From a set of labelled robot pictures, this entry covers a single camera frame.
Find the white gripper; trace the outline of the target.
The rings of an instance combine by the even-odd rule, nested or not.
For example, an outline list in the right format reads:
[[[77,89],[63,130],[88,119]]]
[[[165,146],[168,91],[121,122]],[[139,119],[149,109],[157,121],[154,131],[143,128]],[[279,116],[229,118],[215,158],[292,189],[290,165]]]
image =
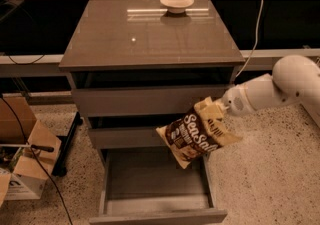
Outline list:
[[[214,103],[222,112],[233,116],[244,116],[255,111],[270,108],[276,97],[276,87],[270,74],[229,88],[222,98]]]

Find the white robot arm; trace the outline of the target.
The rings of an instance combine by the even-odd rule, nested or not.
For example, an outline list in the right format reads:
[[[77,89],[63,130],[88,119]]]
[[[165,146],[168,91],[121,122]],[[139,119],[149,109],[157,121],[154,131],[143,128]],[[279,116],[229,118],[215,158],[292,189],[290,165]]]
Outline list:
[[[320,127],[320,68],[310,58],[285,56],[275,63],[272,74],[229,88],[218,103],[233,116],[300,103]]]

